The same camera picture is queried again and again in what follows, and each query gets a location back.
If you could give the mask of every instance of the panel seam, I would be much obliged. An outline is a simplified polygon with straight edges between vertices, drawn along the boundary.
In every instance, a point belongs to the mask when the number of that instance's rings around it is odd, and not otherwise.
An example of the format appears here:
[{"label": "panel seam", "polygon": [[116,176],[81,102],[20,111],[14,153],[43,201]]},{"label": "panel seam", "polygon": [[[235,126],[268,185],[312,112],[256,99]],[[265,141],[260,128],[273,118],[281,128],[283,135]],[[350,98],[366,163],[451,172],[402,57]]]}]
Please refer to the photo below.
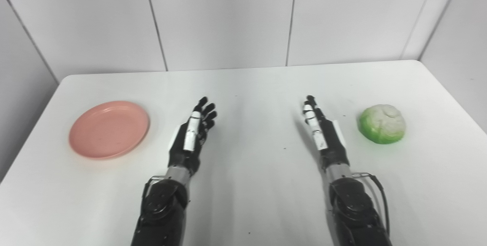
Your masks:
[{"label": "panel seam", "polygon": [[434,25],[434,28],[431,31],[431,34],[428,37],[428,40],[426,41],[426,44],[423,47],[423,51],[421,51],[421,54],[419,54],[419,58],[418,58],[419,61],[421,61],[421,59],[423,59],[423,55],[424,55],[426,49],[428,48],[428,46],[430,45],[431,39],[433,38],[433,35],[435,34],[436,30],[438,29],[438,26],[440,25],[441,20],[445,16],[445,13],[447,12],[447,9],[450,6],[451,2],[452,2],[452,0],[447,1],[445,7],[443,8],[443,11],[440,14],[440,17],[438,17],[438,20],[436,21],[436,24]]},{"label": "panel seam", "polygon": [[294,3],[296,0],[293,0],[293,4],[291,6],[291,20],[289,22],[289,36],[287,37],[287,52],[286,52],[286,66],[289,64],[289,48],[291,47],[291,33],[293,30],[293,17],[294,17]]},{"label": "panel seam", "polygon": [[7,3],[10,6],[10,8],[12,9],[12,11],[14,12],[15,17],[17,18],[17,20],[21,24],[22,29],[24,30],[25,34],[29,38],[30,42],[32,43],[35,51],[38,53],[40,59],[42,60],[42,63],[46,67],[47,71],[51,74],[51,76],[53,77],[53,79],[56,82],[56,84],[59,85],[59,81],[57,80],[56,75],[54,75],[53,70],[51,69],[51,67],[49,66],[49,64],[47,64],[46,58],[44,57],[44,55],[42,55],[42,52],[40,51],[38,45],[35,43],[34,39],[32,38],[32,35],[30,34],[29,30],[27,29],[27,27],[25,26],[25,24],[22,21],[21,17],[19,16],[19,13],[15,9],[14,5],[12,4],[12,1],[11,0],[7,0]]},{"label": "panel seam", "polygon": [[151,14],[152,14],[153,21],[154,21],[155,31],[157,33],[157,40],[159,41],[159,48],[161,49],[161,55],[162,55],[162,61],[164,62],[164,68],[166,69],[166,71],[169,71],[169,69],[167,68],[166,56],[164,55],[164,49],[162,48],[161,35],[159,33],[159,26],[157,25],[157,19],[155,18],[152,0],[148,0],[148,1],[149,1],[149,5],[151,7]]},{"label": "panel seam", "polygon": [[418,26],[419,20],[421,19],[421,15],[423,14],[423,11],[425,9],[427,2],[428,2],[428,0],[424,0],[423,5],[421,5],[421,9],[419,10],[418,17],[416,17],[416,20],[414,21],[414,25],[412,26],[412,30],[409,33],[409,36],[407,37],[406,43],[404,44],[404,48],[402,49],[400,59],[402,59],[402,57],[404,57],[404,53],[406,52],[407,46],[409,45],[409,42],[411,41],[412,35],[413,35],[414,31],[416,30],[416,26]]}]

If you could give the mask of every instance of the table surface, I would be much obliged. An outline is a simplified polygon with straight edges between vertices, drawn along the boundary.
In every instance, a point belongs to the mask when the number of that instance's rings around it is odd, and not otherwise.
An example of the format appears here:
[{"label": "table surface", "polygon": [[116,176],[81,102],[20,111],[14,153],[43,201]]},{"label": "table surface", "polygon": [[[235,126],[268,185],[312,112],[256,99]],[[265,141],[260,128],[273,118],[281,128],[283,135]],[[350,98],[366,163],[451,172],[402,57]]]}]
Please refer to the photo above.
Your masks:
[{"label": "table surface", "polygon": [[[68,76],[0,184],[0,244],[129,245],[144,183],[165,173],[172,135],[207,95],[218,117],[189,186],[184,245],[331,246],[326,182],[301,115],[310,94],[339,120],[352,170],[383,183],[394,246],[484,243],[487,135],[409,60]],[[115,159],[75,154],[72,124],[110,100],[145,108],[145,139]],[[407,121],[398,143],[357,130],[358,115],[381,103]]]}]

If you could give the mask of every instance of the cable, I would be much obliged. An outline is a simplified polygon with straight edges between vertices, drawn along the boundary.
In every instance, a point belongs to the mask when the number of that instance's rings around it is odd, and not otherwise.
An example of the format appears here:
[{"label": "cable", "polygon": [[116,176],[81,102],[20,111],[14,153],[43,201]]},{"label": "cable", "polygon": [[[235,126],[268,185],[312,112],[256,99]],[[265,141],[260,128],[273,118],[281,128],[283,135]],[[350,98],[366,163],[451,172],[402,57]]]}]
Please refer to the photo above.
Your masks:
[{"label": "cable", "polygon": [[380,183],[379,179],[376,176],[369,175],[369,177],[376,184],[377,188],[379,188],[380,193],[382,195],[382,202],[384,203],[384,214],[386,217],[386,231],[387,231],[387,235],[390,235],[391,229],[389,227],[389,208],[387,206],[387,198],[386,198],[386,193],[384,192],[384,187],[382,187],[382,184]]}]

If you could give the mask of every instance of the robotic arm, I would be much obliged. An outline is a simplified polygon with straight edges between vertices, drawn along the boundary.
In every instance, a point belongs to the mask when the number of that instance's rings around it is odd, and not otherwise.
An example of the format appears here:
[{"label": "robotic arm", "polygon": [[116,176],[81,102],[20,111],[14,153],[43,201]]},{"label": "robotic arm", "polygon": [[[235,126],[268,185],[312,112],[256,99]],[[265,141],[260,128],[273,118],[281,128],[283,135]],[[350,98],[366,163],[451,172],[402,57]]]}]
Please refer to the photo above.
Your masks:
[{"label": "robotic arm", "polygon": [[132,246],[179,246],[183,236],[185,209],[188,205],[187,184],[200,167],[200,151],[217,116],[215,104],[203,97],[190,118],[179,127],[169,151],[165,176],[153,176],[142,193],[140,217]]},{"label": "robotic arm", "polygon": [[[385,195],[377,178],[369,173],[352,173],[337,122],[328,120],[308,96],[303,114],[320,151],[322,169],[330,183],[330,202],[340,246],[392,246],[388,236]],[[386,208],[387,228],[382,224],[371,198],[358,178],[370,177],[381,190]]]}]

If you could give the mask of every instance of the cabbage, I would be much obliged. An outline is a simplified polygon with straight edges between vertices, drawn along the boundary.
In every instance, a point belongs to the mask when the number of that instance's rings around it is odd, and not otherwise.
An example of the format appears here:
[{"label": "cabbage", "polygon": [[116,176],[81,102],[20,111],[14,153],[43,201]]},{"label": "cabbage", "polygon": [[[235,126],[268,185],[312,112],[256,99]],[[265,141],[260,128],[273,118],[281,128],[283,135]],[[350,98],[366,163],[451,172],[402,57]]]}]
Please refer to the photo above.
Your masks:
[{"label": "cabbage", "polygon": [[365,109],[358,120],[358,129],[367,139],[388,144],[402,139],[406,123],[396,107],[377,104]]}]

